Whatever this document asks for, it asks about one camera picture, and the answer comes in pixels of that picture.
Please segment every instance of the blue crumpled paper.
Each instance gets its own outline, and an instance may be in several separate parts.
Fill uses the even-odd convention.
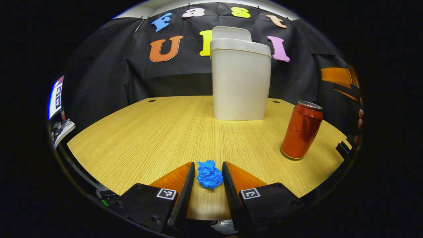
[[[203,188],[215,189],[223,182],[222,172],[215,167],[214,161],[198,162],[197,180]]]

